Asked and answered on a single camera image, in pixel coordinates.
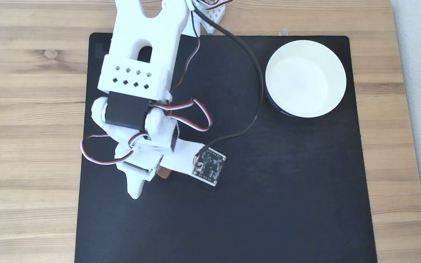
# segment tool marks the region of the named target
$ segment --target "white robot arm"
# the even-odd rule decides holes
[[[164,0],[162,11],[154,18],[144,16],[141,0],[116,0],[116,5],[110,53],[105,55],[98,82],[98,89],[107,96],[92,105],[94,122],[118,142],[116,161],[108,164],[116,164],[125,173],[128,193],[134,199],[160,166],[215,186],[225,156],[209,148],[201,156],[213,156],[217,166],[206,169],[196,157],[204,145],[179,139],[177,120],[152,106],[172,101],[170,87],[180,36],[192,28],[191,0]],[[218,12],[216,22],[224,5]],[[146,46],[152,47],[150,63],[137,60]]]

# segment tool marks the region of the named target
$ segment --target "circuit board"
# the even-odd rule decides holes
[[[225,163],[225,156],[209,148],[197,159],[197,167],[193,170],[193,175],[212,186],[217,184]]]

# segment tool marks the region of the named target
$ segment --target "white bowl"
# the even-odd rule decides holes
[[[346,87],[344,66],[326,46],[297,40],[280,47],[266,68],[269,100],[287,115],[313,118],[333,110]]]

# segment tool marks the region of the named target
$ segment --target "desk mat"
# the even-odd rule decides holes
[[[101,133],[90,118],[103,56],[111,34],[90,36],[84,135]],[[307,39],[329,47],[345,67],[346,93],[319,118],[283,115],[267,98],[256,125],[244,136],[214,145],[227,156],[216,187],[173,173],[145,183],[129,197],[116,166],[82,158],[77,215],[77,263],[376,262],[371,212],[361,151],[349,39],[336,36],[242,39],[263,70],[285,43]],[[257,76],[244,50],[225,36],[201,37],[179,103],[197,96],[214,118],[207,133],[180,125],[181,138],[206,143],[251,121]],[[174,72],[179,79],[194,49],[183,36]],[[197,108],[181,110],[205,123]],[[116,143],[92,139],[86,149],[110,159]]]

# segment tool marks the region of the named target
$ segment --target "wooden table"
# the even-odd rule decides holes
[[[148,15],[159,0],[144,0]],[[376,248],[421,262],[421,188],[389,0],[236,0],[241,35],[350,37]],[[87,42],[113,0],[0,0],[0,262],[72,262]]]

